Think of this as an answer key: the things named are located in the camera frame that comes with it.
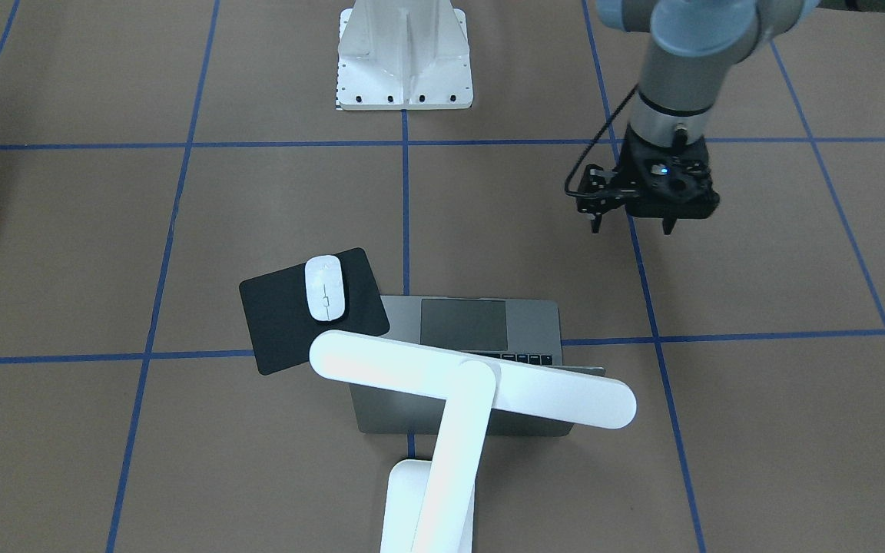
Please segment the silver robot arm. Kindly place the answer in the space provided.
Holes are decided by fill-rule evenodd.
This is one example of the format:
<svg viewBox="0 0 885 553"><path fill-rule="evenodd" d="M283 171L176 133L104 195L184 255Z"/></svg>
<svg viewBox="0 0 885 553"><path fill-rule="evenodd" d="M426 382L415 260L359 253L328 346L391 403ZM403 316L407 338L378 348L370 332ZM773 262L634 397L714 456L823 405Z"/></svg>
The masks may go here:
<svg viewBox="0 0 885 553"><path fill-rule="evenodd" d="M609 28L650 36L612 171L583 169L577 210L591 230L604 214L658 218L664 234L679 220L712 216L714 188L704 132L731 68L796 27L815 1L599 1Z"/></svg>

